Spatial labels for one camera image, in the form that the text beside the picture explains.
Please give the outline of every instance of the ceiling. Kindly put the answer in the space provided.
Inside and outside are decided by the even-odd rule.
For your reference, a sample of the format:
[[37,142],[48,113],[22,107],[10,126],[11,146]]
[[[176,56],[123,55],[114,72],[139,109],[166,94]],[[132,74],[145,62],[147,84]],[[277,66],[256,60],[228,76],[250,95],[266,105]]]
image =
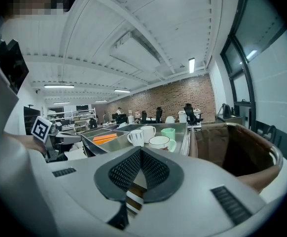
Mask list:
[[[113,101],[131,94],[206,73],[217,38],[221,0],[76,0],[67,13],[8,20],[2,39],[16,39],[33,88],[48,106]],[[131,32],[160,62],[149,70],[111,56],[111,47]],[[188,59],[195,58],[189,74]],[[74,84],[45,89],[45,84]]]

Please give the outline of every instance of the trash can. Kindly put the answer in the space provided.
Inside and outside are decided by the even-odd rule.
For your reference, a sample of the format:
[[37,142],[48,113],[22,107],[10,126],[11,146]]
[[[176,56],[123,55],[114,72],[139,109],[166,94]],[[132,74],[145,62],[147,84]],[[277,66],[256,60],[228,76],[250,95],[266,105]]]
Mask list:
[[258,192],[283,167],[283,155],[276,146],[235,123],[203,125],[191,131],[189,156],[217,164]]

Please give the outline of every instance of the green mug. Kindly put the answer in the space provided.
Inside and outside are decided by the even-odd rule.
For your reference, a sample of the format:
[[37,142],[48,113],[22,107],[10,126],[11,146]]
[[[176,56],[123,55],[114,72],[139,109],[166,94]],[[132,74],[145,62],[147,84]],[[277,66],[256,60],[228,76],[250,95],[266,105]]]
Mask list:
[[171,140],[175,140],[175,129],[174,128],[164,128],[161,130],[162,136],[167,136]]

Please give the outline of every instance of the white mug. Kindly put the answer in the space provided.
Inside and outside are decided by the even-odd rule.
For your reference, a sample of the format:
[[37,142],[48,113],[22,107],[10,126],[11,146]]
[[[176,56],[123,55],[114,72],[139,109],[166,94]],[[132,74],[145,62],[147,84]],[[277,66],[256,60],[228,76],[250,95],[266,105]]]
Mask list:
[[156,129],[154,126],[147,125],[140,128],[143,131],[144,142],[149,143],[149,140],[155,136]]
[[149,147],[173,152],[177,147],[177,142],[166,136],[156,136],[149,140]]
[[144,131],[134,130],[127,135],[127,139],[134,146],[144,146]]

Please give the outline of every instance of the orange tray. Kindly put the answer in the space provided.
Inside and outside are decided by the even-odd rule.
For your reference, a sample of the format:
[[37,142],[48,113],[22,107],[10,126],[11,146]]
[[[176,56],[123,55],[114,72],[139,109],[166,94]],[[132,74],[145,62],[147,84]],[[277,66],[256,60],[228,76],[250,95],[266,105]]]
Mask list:
[[117,138],[117,137],[107,138],[107,139],[103,139],[103,140],[96,140],[96,141],[93,141],[93,143],[94,143],[95,145],[101,145],[101,144],[103,144],[103,143],[105,143],[105,142],[111,141],[111,140],[116,139],[116,138]]
[[117,137],[117,134],[113,133],[113,134],[108,134],[108,135],[96,136],[93,138],[93,141],[116,138],[116,137]]

